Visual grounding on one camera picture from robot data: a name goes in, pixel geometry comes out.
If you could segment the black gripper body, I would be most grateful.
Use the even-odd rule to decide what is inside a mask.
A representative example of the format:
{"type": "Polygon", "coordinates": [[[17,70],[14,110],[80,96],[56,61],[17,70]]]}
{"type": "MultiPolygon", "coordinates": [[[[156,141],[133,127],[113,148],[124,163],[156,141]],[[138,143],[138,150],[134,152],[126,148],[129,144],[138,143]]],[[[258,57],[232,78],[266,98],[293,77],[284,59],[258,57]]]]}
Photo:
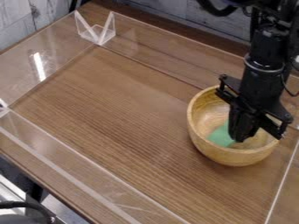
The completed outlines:
{"type": "Polygon", "coordinates": [[[249,55],[244,58],[241,79],[225,74],[218,77],[216,96],[229,105],[236,102],[256,113],[257,127],[280,140],[293,117],[280,102],[289,77],[284,62],[260,62],[249,55]]]}

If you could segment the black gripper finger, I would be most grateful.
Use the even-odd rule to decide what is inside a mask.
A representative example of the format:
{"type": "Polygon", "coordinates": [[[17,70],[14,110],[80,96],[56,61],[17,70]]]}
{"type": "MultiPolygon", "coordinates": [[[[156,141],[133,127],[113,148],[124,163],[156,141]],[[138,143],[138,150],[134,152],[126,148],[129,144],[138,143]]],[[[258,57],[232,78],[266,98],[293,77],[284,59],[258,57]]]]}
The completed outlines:
{"type": "Polygon", "coordinates": [[[228,135],[237,143],[242,143],[257,132],[257,115],[244,105],[232,102],[228,112],[228,135]]]}

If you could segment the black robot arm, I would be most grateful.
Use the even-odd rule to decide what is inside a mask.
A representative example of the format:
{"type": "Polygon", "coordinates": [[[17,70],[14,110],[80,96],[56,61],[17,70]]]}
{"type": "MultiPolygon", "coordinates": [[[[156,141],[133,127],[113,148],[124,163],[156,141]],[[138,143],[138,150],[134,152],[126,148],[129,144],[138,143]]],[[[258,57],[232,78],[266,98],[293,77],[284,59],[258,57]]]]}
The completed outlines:
{"type": "MultiPolygon", "coordinates": [[[[280,102],[289,93],[285,83],[299,57],[299,0],[225,0],[216,8],[210,0],[196,0],[214,17],[249,8],[249,51],[240,79],[218,77],[216,96],[229,105],[228,135],[238,143],[264,130],[278,139],[293,117],[280,102]]],[[[299,96],[299,91],[289,93],[299,96]]]]}

